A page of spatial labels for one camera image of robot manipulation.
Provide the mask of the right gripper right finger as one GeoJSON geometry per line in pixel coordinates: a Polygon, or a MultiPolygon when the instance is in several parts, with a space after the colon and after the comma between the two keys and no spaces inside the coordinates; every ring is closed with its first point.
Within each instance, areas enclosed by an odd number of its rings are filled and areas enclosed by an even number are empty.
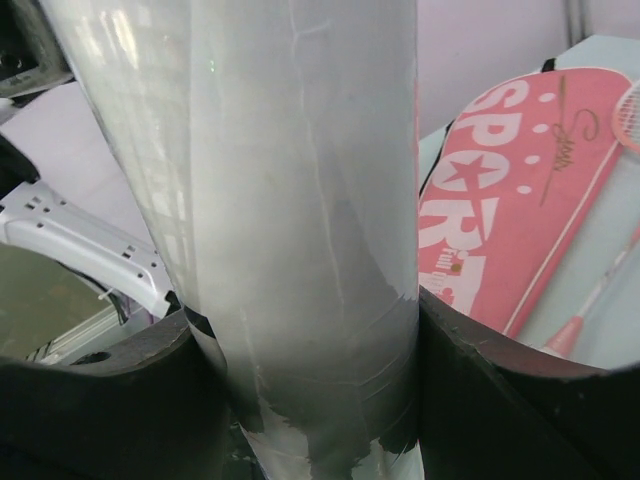
{"type": "Polygon", "coordinates": [[[430,479],[636,479],[639,367],[511,340],[420,291],[419,440],[430,479]]]}

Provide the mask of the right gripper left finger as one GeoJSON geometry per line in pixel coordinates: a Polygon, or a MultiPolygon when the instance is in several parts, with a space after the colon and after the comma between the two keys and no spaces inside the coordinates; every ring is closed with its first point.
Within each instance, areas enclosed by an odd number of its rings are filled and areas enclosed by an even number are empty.
{"type": "Polygon", "coordinates": [[[218,479],[228,422],[181,312],[86,363],[1,360],[4,479],[218,479]]]}

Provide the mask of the translucent shuttlecock tube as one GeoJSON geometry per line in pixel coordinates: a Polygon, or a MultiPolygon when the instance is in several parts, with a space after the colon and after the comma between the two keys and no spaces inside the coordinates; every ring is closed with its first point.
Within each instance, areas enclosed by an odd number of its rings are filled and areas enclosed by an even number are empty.
{"type": "Polygon", "coordinates": [[[421,479],[417,5],[46,1],[270,479],[421,479]]]}

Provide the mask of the pink badminton racket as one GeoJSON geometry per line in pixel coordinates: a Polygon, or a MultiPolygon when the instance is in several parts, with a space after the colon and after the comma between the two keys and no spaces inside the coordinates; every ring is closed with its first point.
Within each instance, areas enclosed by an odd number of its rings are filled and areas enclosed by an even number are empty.
{"type": "Polygon", "coordinates": [[[602,194],[569,251],[560,292],[572,316],[541,351],[594,367],[639,361],[639,84],[614,107],[622,147],[602,194]]]}

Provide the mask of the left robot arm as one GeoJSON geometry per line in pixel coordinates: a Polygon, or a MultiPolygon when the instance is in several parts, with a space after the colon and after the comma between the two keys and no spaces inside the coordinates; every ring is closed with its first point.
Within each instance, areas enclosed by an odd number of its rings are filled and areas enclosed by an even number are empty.
{"type": "Polygon", "coordinates": [[[1,138],[1,242],[111,287],[157,318],[180,309],[153,246],[69,202],[6,137],[1,138]]]}

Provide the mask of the pink racket cover bag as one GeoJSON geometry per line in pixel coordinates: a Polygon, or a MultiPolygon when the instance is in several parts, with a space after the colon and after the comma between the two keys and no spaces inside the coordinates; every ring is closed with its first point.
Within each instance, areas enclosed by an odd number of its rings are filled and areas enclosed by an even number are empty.
{"type": "Polygon", "coordinates": [[[615,70],[567,68],[471,102],[420,201],[420,284],[516,336],[620,157],[611,121],[629,86],[615,70]]]}

